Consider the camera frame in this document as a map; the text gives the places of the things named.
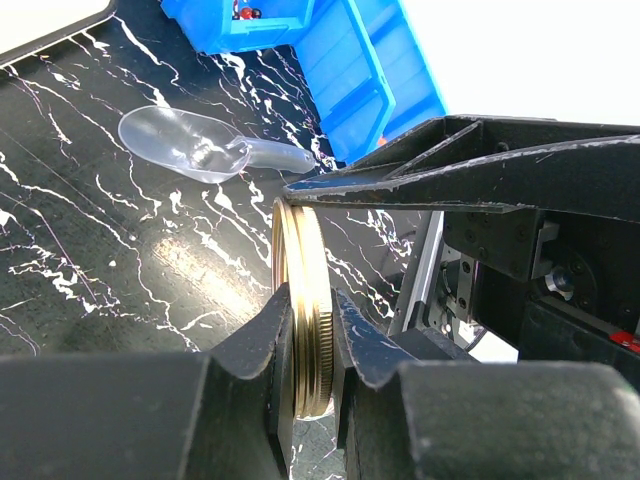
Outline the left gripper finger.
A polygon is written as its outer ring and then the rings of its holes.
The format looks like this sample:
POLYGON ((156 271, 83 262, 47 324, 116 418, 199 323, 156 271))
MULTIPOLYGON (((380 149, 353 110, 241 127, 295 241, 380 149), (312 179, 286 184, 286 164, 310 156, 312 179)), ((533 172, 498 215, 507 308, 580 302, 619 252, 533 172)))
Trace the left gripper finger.
POLYGON ((337 445, 351 479, 635 479, 639 397, 597 363, 419 360, 334 291, 337 445))
POLYGON ((5 479, 284 479, 292 310, 280 287, 212 350, 5 356, 5 479))

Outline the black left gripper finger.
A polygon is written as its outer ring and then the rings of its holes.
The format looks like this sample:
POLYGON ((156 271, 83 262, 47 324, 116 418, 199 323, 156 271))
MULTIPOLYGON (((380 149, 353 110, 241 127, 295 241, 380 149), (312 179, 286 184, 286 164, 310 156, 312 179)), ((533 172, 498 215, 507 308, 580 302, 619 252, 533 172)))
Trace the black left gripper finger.
POLYGON ((486 155, 638 132, 637 126, 629 125, 449 115, 419 124, 344 171, 349 174, 378 172, 381 178, 394 178, 486 155))

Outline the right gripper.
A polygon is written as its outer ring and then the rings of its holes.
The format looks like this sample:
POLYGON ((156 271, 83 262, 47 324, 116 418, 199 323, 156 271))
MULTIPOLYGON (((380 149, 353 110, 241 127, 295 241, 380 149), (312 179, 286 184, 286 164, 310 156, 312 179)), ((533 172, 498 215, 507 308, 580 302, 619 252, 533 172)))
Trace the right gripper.
POLYGON ((627 223, 639 220, 638 136, 414 173, 349 168, 283 195, 298 205, 470 212, 444 216, 444 243, 460 258, 441 278, 458 320, 489 330, 522 360, 598 362, 638 379, 639 226, 627 223))

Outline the gold jar lid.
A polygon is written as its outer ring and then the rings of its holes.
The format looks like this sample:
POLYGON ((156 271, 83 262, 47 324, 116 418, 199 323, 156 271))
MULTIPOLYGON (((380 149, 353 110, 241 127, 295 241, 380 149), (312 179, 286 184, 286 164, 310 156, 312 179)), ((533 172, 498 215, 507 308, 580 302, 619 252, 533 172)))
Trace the gold jar lid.
POLYGON ((294 415, 323 415, 334 372, 333 303, 321 228, 313 208, 278 198, 272 217, 272 289, 289 286, 293 313, 294 415))

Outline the clear plastic scoop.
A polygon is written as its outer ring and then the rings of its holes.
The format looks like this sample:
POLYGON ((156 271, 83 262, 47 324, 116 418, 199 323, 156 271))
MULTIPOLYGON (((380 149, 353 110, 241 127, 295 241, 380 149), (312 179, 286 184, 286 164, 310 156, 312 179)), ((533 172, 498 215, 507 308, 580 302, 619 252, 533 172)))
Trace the clear plastic scoop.
POLYGON ((134 155, 205 184, 219 184, 246 167, 305 174, 313 153, 273 140, 243 135, 212 117, 148 105, 126 113, 118 125, 122 143, 134 155))

